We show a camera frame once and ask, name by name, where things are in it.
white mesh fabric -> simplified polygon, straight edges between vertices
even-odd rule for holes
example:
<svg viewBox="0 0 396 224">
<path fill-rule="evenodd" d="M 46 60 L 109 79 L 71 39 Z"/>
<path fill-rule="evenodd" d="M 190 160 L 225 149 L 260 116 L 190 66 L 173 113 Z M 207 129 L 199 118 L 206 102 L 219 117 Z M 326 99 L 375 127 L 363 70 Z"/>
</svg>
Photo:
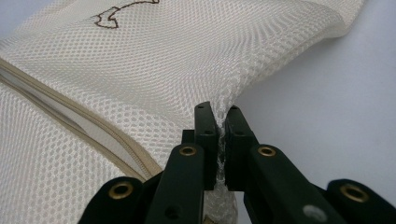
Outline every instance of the white mesh fabric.
<svg viewBox="0 0 396 224">
<path fill-rule="evenodd" d="M 108 6 L 105 1 L 91 2 Z M 109 7 L 112 11 L 102 14 L 103 27 L 95 24 L 97 7 L 90 10 L 74 7 L 75 3 L 65 14 L 59 7 L 63 1 L 57 1 L 57 7 L 49 7 L 56 8 L 51 16 L 43 10 L 0 42 L 0 56 L 132 136 L 161 167 L 179 143 L 182 129 L 193 128 L 195 105 L 210 101 L 221 126 L 245 88 L 322 38 L 343 35 L 363 4 L 363 0 L 133 2 Z M 82 11 L 92 14 L 84 20 L 71 19 L 70 14 Z M 62 22 L 57 26 L 52 20 Z M 38 24 L 48 22 L 49 27 L 35 31 Z M 210 198 L 219 198 L 222 192 L 212 192 Z M 223 200 L 206 202 L 205 210 L 220 223 L 234 219 L 233 204 Z"/>
<path fill-rule="evenodd" d="M 123 175 L 90 145 L 0 83 L 0 223 L 77 223 Z"/>
</svg>

white surface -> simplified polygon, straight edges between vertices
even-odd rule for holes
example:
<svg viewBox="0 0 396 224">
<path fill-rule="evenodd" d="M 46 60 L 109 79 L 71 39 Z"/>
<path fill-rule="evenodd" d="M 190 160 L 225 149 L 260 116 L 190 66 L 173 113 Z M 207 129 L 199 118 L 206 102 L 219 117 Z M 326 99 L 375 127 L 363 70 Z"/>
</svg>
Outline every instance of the white surface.
<svg viewBox="0 0 396 224">
<path fill-rule="evenodd" d="M 368 1 L 347 36 L 315 45 L 236 103 L 259 141 L 282 149 L 311 182 L 353 179 L 393 205 L 395 8 Z M 241 206 L 239 215 L 249 223 Z"/>
<path fill-rule="evenodd" d="M 0 39 L 6 37 L 18 25 L 53 0 L 1 0 Z"/>
</svg>

zipper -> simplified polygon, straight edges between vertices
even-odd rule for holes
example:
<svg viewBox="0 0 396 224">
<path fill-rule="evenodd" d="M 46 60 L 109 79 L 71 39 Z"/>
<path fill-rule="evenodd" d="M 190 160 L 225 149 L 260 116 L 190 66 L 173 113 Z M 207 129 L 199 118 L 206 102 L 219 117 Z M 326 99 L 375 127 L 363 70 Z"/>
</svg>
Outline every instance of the zipper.
<svg viewBox="0 0 396 224">
<path fill-rule="evenodd" d="M 92 112 L 88 111 L 83 106 L 66 98 L 59 92 L 52 90 L 51 88 L 47 87 L 36 79 L 29 77 L 20 69 L 7 63 L 3 59 L 0 59 L 0 72 L 2 72 L 1 70 L 3 70 L 3 75 L 1 76 L 3 82 L 8 83 L 8 85 L 12 83 L 11 85 L 14 89 L 22 92 L 23 95 L 27 96 L 27 98 L 34 102 L 36 105 L 40 105 L 41 108 L 44 108 L 46 112 L 50 113 L 53 117 L 56 117 L 57 120 L 61 121 L 63 125 L 66 125 L 74 133 L 83 136 L 83 138 L 85 139 L 90 139 L 89 142 L 94 142 L 94 145 L 96 145 L 98 151 L 104 154 L 116 165 L 119 166 L 121 164 L 123 169 L 125 169 L 125 165 L 128 166 L 128 173 L 132 172 L 134 173 L 134 175 L 137 175 L 136 177 L 141 177 L 142 179 L 147 180 L 158 174 L 162 170 L 157 162 L 152 159 L 147 151 L 144 150 L 138 143 L 136 143 L 135 140 L 133 140 L 130 136 L 123 133 L 122 131 L 118 130 L 107 121 L 99 118 Z M 22 87 L 23 85 L 27 88 L 31 88 L 31 90 L 27 91 L 25 88 Z M 108 147 L 105 147 L 104 144 L 100 144 L 99 141 L 94 140 L 71 118 L 65 116 L 64 113 L 60 112 L 59 110 L 53 109 L 51 106 L 49 106 L 49 104 L 46 103 L 46 101 L 37 97 L 37 95 L 32 93 L 32 91 L 37 91 L 38 94 L 42 94 L 42 97 L 48 97 L 47 101 L 50 100 L 55 102 L 56 104 L 59 104 L 59 106 L 64 106 L 64 108 L 72 111 L 72 113 L 76 113 L 77 115 L 90 122 L 100 132 L 103 132 L 110 136 L 112 140 L 117 142 L 120 147 L 122 147 L 122 149 L 127 153 L 127 155 L 130 157 L 128 159 L 132 159 L 135 168 L 132 165 L 128 165 L 128 162 L 121 159 L 120 156 L 117 156 L 112 150 L 108 149 Z"/>
</svg>

mesh bag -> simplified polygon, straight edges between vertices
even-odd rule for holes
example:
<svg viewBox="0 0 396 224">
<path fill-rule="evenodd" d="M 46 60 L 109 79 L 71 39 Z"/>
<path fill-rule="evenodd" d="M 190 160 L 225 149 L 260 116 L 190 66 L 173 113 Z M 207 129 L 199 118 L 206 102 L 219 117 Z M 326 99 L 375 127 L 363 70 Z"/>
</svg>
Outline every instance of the mesh bag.
<svg viewBox="0 0 396 224">
<path fill-rule="evenodd" d="M 0 41 L 0 74 L 148 179 L 165 166 L 182 130 L 193 128 L 195 105 L 210 101 L 222 127 L 243 90 L 321 39 L 344 35 L 362 5 L 363 0 L 55 1 Z M 11 139 L 2 135 L 0 141 Z M 222 161 L 219 167 L 216 190 L 205 195 L 205 213 L 218 223 L 234 223 Z"/>
<path fill-rule="evenodd" d="M 0 83 L 0 222 L 77 223 L 121 169 Z"/>
</svg>

stitching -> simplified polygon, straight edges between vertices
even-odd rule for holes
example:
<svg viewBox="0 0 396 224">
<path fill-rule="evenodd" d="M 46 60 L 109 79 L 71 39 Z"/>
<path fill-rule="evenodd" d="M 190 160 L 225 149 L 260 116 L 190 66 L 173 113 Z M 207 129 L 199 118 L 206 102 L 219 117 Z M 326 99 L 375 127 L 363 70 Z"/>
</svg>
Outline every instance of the stitching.
<svg viewBox="0 0 396 224">
<path fill-rule="evenodd" d="M 97 26 L 99 26 L 99 27 L 103 27 L 103 28 L 107 28 L 107 29 L 117 29 L 117 28 L 119 28 L 119 23 L 117 22 L 117 19 L 114 18 L 113 16 L 114 16 L 117 12 L 121 11 L 121 10 L 124 9 L 124 8 L 131 7 L 131 6 L 137 5 L 137 4 L 142 4 L 142 3 L 159 4 L 159 3 L 160 3 L 160 0 L 133 2 L 133 3 L 128 4 L 128 5 L 125 5 L 125 6 L 123 6 L 123 7 L 112 7 L 111 9 L 108 9 L 108 10 L 106 10 L 106 11 L 104 11 L 104 12 L 102 12 L 102 13 L 96 15 L 95 17 L 98 17 L 98 18 L 99 18 L 99 21 L 96 21 L 95 24 L 96 24 Z M 109 25 L 103 25 L 103 24 L 101 24 L 102 18 L 106 15 L 107 12 L 109 12 L 109 11 L 111 11 L 111 10 L 114 10 L 114 12 L 111 13 L 111 14 L 107 17 L 107 21 L 114 21 L 114 24 L 115 24 L 115 25 L 114 25 L 114 26 L 109 26 Z"/>
</svg>

